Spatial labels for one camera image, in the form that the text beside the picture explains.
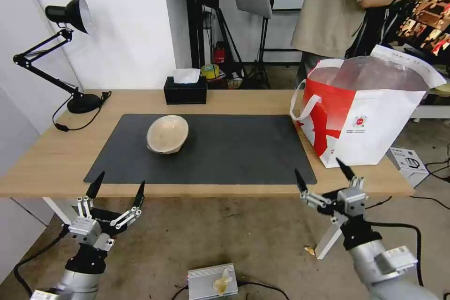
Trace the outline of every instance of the black desk mat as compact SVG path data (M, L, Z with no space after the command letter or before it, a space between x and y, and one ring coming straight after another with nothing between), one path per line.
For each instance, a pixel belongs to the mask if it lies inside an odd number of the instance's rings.
M169 155L146 146L161 116L123 115L84 181L104 170L104 183L295 184L297 168L307 184L317 182L288 115L182 115L189 135Z

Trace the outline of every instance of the shopping bag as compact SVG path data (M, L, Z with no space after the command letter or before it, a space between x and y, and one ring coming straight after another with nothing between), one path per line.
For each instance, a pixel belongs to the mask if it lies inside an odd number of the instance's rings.
M430 88L445 79L411 55L376 46L370 56L320 61L308 74L303 111L291 117L325 167L375 165Z

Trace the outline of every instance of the bowl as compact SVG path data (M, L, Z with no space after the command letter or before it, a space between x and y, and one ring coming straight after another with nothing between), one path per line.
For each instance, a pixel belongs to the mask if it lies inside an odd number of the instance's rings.
M154 121L147 132L147 148L161 153L178 152L188 137L189 126L184 118L167 115Z

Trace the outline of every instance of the logo on bag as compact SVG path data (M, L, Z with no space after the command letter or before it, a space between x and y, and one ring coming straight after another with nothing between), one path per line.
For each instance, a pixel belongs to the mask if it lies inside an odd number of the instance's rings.
M358 116L353 122L354 128L364 128L366 126L367 116Z

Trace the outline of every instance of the black desk lamp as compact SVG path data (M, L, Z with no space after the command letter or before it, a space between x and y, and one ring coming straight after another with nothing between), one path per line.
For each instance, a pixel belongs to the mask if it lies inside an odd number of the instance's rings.
M76 29L82 31L83 33L89 33L88 30L90 28L91 22L89 8L86 0L72 0L65 7L47 6L45 8L45 15L50 21L57 23L58 27L61 27L62 29L40 44L30 48L29 50L21 54L15 55L13 58L14 63L72 94L72 97L67 103L67 109L71 113L88 113L97 108L101 108L104 101L109 97L109 95L103 95L102 98L99 98L94 94L80 93L78 87L70 86L67 83L48 75L47 73L43 72L40 69L37 69L32 65L34 61L40 59L41 57L47 55L48 53L54 51L55 49L61 47L62 45L65 45L67 42L72 40L73 30L67 27L68 23ZM44 46L57 37L64 38L64 41L49 49L37 51L38 48Z

